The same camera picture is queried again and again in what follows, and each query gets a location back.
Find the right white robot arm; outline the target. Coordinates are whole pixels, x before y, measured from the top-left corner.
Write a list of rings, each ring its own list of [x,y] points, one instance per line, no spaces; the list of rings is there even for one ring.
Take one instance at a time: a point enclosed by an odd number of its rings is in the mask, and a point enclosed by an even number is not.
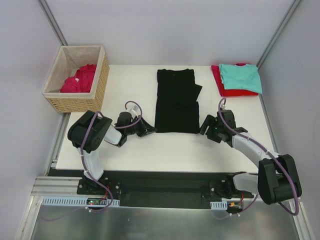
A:
[[[267,205],[297,199],[302,187],[294,158],[268,150],[243,127],[236,125],[231,110],[220,110],[217,116],[207,115],[199,129],[201,135],[216,143],[227,143],[241,152],[257,168],[257,173],[239,171],[227,175],[216,193],[226,199],[242,192],[259,195]]]

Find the teal t-shirt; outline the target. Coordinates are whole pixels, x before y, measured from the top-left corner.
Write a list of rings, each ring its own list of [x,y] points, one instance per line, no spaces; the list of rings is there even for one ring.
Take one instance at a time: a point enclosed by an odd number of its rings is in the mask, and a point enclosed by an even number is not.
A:
[[[219,64],[219,72],[225,90],[246,90],[262,94],[261,78],[258,68],[253,64]]]

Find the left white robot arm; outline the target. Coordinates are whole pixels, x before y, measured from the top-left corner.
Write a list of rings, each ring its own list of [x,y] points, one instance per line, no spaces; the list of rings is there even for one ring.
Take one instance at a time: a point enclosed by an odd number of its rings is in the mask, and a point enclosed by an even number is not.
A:
[[[80,154],[84,168],[83,176],[78,182],[77,194],[102,195],[107,194],[108,180],[104,176],[104,167],[100,160],[99,147],[106,142],[122,147],[128,136],[137,135],[142,138],[157,132],[134,109],[119,114],[117,122],[97,112],[88,110],[69,129],[67,138]]]

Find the black daisy print t-shirt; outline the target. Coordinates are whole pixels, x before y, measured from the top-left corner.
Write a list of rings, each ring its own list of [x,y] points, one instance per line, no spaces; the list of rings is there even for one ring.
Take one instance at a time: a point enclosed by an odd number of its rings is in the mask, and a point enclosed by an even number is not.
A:
[[[202,86],[193,69],[157,71],[154,126],[158,133],[197,134],[200,130],[198,96]]]

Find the wicker basket with liner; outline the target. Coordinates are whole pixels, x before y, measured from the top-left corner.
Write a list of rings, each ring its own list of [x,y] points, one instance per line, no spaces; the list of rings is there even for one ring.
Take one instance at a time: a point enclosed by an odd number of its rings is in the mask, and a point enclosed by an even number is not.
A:
[[[99,111],[109,70],[103,46],[61,46],[43,95],[58,113]]]

